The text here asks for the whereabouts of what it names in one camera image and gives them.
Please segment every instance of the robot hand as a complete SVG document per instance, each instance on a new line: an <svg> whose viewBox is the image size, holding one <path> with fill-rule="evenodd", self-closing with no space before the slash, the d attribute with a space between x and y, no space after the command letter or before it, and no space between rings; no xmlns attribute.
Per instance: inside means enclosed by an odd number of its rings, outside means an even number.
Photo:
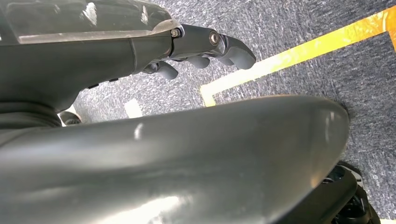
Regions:
<svg viewBox="0 0 396 224"><path fill-rule="evenodd" d="M165 60L188 61L198 69L206 68L210 57L219 59L225 65L235 65L238 69L249 69L256 62L253 52L242 41L213 29L183 24L170 33L173 42L170 55L163 61L149 64L143 72L157 72L167 79L176 78L178 71Z"/></svg>

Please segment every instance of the translucent plastic cover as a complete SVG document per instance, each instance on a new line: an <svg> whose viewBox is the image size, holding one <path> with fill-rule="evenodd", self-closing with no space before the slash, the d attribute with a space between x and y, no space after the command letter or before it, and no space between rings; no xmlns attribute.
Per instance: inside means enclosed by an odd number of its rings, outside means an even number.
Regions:
<svg viewBox="0 0 396 224"><path fill-rule="evenodd" d="M0 7L7 36L20 44L131 38L180 26L145 0L0 0Z"/></svg>

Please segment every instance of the curved gray panel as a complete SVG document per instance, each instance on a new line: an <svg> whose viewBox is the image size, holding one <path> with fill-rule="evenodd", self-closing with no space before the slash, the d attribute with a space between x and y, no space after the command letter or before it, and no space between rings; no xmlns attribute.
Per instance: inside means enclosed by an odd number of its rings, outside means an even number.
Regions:
<svg viewBox="0 0 396 224"><path fill-rule="evenodd" d="M0 220L269 224L330 172L348 126L332 101L279 96L9 133L0 138Z"/></svg>

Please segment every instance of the bolt head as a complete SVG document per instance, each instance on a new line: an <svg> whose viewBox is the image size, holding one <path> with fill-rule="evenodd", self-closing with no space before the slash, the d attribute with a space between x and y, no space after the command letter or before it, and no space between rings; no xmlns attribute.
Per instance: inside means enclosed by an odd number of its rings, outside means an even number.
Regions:
<svg viewBox="0 0 396 224"><path fill-rule="evenodd" d="M173 30L170 31L170 35L172 37L179 37L181 35L181 32L180 32L179 29L173 29Z"/></svg>
<svg viewBox="0 0 396 224"><path fill-rule="evenodd" d="M220 36L216 31L212 31L209 34L209 41L213 46L217 46L220 42Z"/></svg>

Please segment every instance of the yellow tape line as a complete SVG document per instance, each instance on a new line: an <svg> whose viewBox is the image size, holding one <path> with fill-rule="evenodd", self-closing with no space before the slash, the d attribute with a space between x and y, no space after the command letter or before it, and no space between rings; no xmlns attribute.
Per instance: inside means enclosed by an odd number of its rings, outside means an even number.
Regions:
<svg viewBox="0 0 396 224"><path fill-rule="evenodd" d="M396 220L381 219L381 224L396 224Z"/></svg>
<svg viewBox="0 0 396 224"><path fill-rule="evenodd" d="M200 90L205 106L216 105L213 98L216 93L387 31L396 49L396 6L264 59L249 70L238 70L202 85Z"/></svg>

